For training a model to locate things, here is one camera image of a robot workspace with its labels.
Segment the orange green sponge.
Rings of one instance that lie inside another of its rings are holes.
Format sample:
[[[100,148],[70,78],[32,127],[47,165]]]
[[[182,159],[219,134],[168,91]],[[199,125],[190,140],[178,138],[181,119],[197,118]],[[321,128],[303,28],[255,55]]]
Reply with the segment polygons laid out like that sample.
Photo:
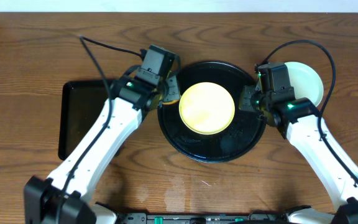
[[[173,101],[163,101],[162,104],[163,105],[173,105],[175,103],[178,103],[179,100],[173,100]]]

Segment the yellow plate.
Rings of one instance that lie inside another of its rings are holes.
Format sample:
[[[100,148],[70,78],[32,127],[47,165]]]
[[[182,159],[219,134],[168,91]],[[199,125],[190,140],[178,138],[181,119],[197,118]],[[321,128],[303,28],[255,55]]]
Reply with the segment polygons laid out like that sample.
[[[179,114],[190,130],[204,135],[217,134],[234,119],[233,97],[221,85],[201,82],[186,89],[179,102]]]

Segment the light blue plate back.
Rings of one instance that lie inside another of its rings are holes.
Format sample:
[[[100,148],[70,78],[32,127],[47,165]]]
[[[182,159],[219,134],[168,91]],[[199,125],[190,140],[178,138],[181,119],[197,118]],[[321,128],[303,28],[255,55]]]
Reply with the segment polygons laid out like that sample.
[[[300,62],[285,62],[295,98],[307,98],[318,106],[323,99],[324,86],[320,76],[310,66]]]

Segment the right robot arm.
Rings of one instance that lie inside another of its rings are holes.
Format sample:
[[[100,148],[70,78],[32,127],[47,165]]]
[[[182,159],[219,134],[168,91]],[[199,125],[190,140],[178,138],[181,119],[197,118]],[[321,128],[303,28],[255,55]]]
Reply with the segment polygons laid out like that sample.
[[[246,85],[240,109],[277,128],[306,159],[324,185],[334,214],[310,206],[287,211],[287,223],[358,223],[358,166],[330,133],[317,108],[323,99],[320,76],[300,62],[258,65],[258,81]]]

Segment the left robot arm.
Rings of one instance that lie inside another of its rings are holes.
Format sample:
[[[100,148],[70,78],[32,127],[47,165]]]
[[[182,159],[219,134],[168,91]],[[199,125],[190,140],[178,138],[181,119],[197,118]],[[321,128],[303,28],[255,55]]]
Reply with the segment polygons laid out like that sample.
[[[25,184],[26,223],[117,221],[110,208],[90,201],[107,166],[147,113],[179,99],[174,63],[180,63],[177,54],[151,45],[142,65],[104,84],[108,98],[77,147],[45,180],[33,176]]]

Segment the black rectangular tray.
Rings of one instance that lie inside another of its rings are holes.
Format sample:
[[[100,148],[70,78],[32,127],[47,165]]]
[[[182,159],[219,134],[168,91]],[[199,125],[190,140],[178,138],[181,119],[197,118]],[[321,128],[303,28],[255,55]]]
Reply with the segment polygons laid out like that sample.
[[[58,157],[65,160],[97,120],[108,95],[102,80],[70,81],[62,89]]]

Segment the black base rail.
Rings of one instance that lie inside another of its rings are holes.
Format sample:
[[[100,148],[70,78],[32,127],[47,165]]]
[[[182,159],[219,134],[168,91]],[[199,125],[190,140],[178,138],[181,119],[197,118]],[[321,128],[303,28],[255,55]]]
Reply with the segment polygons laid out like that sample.
[[[256,210],[248,215],[117,213],[101,203],[94,204],[91,209],[97,223],[111,224],[331,223],[334,218],[332,214],[318,212],[309,206],[284,214]]]

